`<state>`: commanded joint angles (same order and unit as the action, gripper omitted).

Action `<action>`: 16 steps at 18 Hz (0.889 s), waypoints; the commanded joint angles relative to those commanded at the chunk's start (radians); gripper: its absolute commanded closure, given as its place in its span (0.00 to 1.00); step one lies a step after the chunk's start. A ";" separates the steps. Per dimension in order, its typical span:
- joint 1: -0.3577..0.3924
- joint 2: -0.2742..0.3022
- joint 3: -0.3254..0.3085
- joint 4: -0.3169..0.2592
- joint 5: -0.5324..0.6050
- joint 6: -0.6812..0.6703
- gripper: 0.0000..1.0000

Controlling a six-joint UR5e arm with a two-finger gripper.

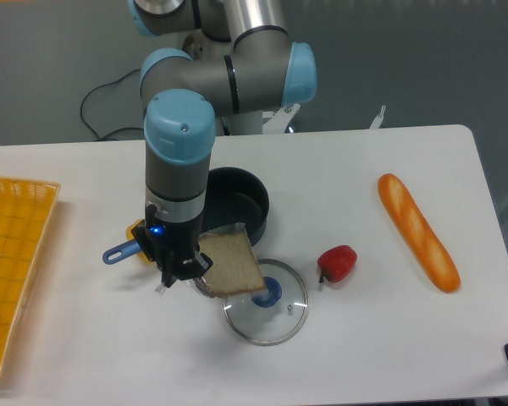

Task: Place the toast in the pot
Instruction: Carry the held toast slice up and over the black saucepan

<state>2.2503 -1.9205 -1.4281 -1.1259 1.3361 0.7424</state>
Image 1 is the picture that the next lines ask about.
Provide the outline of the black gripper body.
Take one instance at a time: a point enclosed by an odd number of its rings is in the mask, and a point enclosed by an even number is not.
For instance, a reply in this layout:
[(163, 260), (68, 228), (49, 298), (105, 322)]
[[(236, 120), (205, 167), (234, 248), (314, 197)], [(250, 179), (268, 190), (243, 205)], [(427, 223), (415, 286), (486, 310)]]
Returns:
[(145, 219), (134, 228), (134, 237), (150, 261), (163, 251), (172, 251), (175, 258), (174, 273), (178, 273), (183, 260), (194, 257), (199, 251), (198, 238), (202, 232), (202, 214), (186, 222), (167, 222), (157, 217), (157, 207), (145, 208)]

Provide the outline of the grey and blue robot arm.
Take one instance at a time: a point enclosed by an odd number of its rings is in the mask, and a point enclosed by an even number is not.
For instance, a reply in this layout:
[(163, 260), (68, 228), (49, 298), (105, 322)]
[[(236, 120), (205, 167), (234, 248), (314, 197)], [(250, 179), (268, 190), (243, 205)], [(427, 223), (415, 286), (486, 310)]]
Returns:
[(290, 39), (277, 1), (131, 1), (129, 10), (145, 36), (199, 30), (230, 47), (212, 58), (163, 48), (141, 66), (145, 219), (133, 235), (166, 289), (212, 264), (198, 238), (216, 119), (309, 102), (317, 67), (312, 49)]

